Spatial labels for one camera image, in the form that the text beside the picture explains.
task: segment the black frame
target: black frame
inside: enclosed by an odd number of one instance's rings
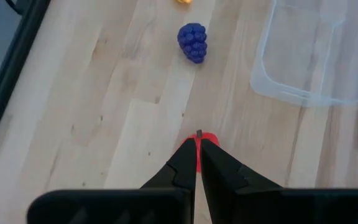
[[[0,68],[0,120],[30,52],[50,0],[33,0],[16,30]]]

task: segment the toy fruit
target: toy fruit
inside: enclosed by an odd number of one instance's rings
[[[189,23],[180,28],[178,43],[186,57],[194,63],[203,63],[206,55],[205,27],[199,23]]]
[[[179,3],[185,3],[185,4],[190,4],[192,2],[192,0],[177,0],[177,2]]]

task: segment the transparent plastic box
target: transparent plastic box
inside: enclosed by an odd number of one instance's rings
[[[358,0],[273,0],[250,84],[301,106],[358,103]]]

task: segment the black mount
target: black mount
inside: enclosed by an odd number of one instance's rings
[[[187,139],[137,190],[59,190],[33,202],[28,224],[193,224],[196,143]],[[213,224],[358,223],[358,190],[284,189],[209,140],[201,170]]]

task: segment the wooden table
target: wooden table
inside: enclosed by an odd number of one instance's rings
[[[305,109],[249,85],[269,7],[53,0],[0,124],[0,223],[25,223],[49,190],[140,187],[197,129],[280,185],[358,187],[358,105]],[[187,22],[208,28],[200,66],[177,46]]]

